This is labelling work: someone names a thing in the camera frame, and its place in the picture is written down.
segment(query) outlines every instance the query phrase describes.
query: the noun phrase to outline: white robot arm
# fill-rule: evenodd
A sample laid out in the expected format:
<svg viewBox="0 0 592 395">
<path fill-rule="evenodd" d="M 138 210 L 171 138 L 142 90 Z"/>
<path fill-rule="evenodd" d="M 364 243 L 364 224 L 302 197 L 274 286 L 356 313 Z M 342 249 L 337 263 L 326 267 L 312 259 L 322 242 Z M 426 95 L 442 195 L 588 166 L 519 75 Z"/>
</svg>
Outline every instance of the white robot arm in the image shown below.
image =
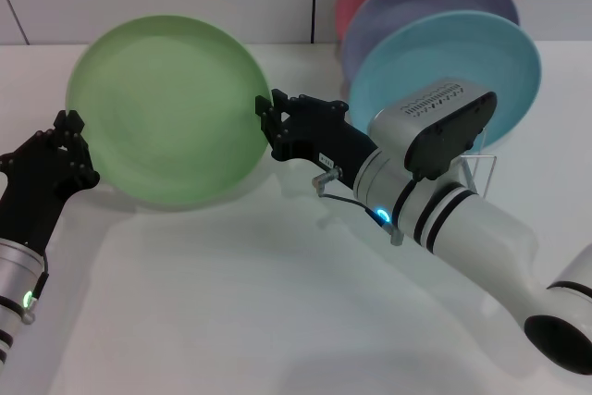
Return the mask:
<svg viewBox="0 0 592 395">
<path fill-rule="evenodd" d="M 257 98 L 256 113 L 275 159 L 316 163 L 320 196 L 338 179 L 393 243 L 414 239 L 505 306 L 553 363 L 592 375 L 592 250 L 543 286 L 531 271 L 533 230 L 459 181 L 459 156 L 493 115 L 494 93 L 440 80 L 381 111 L 368 136 L 345 122 L 345 103 L 273 95 L 273 105 Z"/>
</svg>

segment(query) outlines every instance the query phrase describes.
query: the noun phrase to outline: stack of plates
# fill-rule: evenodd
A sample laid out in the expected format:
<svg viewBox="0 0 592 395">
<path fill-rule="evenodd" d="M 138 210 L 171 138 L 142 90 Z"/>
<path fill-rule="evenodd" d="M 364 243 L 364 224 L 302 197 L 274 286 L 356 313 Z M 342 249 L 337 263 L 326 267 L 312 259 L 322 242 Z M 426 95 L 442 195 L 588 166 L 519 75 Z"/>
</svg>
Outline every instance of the stack of plates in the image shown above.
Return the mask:
<svg viewBox="0 0 592 395">
<path fill-rule="evenodd" d="M 366 131 L 385 107 L 453 77 L 498 95 L 487 126 L 491 144 L 537 96 L 538 52 L 519 27 L 512 0 L 338 0 L 336 24 L 358 130 Z"/>
</svg>

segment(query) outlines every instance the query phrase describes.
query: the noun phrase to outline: clear acrylic stand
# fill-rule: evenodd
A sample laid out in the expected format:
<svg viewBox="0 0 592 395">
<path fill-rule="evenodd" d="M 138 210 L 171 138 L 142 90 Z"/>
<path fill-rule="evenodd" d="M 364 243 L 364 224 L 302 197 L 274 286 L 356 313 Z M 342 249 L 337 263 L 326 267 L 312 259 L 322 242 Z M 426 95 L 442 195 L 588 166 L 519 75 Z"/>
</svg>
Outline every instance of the clear acrylic stand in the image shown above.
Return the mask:
<svg viewBox="0 0 592 395">
<path fill-rule="evenodd" d="M 485 147 L 485 142 L 487 139 L 487 129 L 483 130 L 483 140 L 481 141 L 481 146 L 479 147 L 479 152 L 477 154 L 463 154 L 461 156 L 462 159 L 462 172 L 464 174 L 464 178 L 466 179 L 467 186 L 469 190 L 478 193 L 477 187 L 475 185 L 475 178 L 477 174 L 477 170 L 479 169 L 479 161 L 481 159 L 492 159 L 491 162 L 491 169 L 489 170 L 489 174 L 487 175 L 487 184 L 485 186 L 485 190 L 483 191 L 483 199 L 487 198 L 487 193 L 489 192 L 489 185 L 491 185 L 491 178 L 493 177 L 493 172 L 496 169 L 496 164 L 498 163 L 498 157 L 493 154 L 482 154 L 483 147 Z M 475 160 L 475 169 L 471 171 L 471 167 L 469 166 L 469 159 Z"/>
</svg>

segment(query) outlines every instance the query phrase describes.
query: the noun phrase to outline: vent grille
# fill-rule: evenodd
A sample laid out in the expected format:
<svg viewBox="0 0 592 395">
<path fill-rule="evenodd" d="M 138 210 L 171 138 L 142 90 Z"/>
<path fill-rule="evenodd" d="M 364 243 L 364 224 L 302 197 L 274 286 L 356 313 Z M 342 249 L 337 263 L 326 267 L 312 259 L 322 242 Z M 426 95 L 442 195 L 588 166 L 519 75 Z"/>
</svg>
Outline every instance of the vent grille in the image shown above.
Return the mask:
<svg viewBox="0 0 592 395">
<path fill-rule="evenodd" d="M 401 111 L 412 117 L 420 117 L 447 105 L 463 93 L 464 88 L 458 83 L 446 83 L 402 106 Z"/>
</svg>

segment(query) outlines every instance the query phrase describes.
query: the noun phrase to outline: robotic hand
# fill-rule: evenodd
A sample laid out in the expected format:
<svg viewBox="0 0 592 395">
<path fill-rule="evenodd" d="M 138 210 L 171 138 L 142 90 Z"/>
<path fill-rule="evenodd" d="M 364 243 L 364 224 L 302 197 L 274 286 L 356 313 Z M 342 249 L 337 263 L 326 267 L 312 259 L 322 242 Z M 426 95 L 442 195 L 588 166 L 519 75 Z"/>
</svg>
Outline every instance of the robotic hand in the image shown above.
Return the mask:
<svg viewBox="0 0 592 395">
<path fill-rule="evenodd" d="M 272 94 L 255 112 L 274 159 L 317 164 L 319 196 L 339 180 L 393 244 L 413 238 L 504 305 L 552 362 L 592 375 L 592 250 L 545 288 L 531 272 L 535 233 L 460 183 L 459 156 L 493 116 L 494 93 L 441 80 L 382 110 L 368 136 L 345 122 L 341 101 Z"/>
<path fill-rule="evenodd" d="M 99 182 L 78 113 L 60 111 L 54 126 L 0 156 L 8 177 L 0 199 L 0 372 L 20 325 L 35 319 L 49 276 L 45 248 L 66 201 Z"/>
</svg>

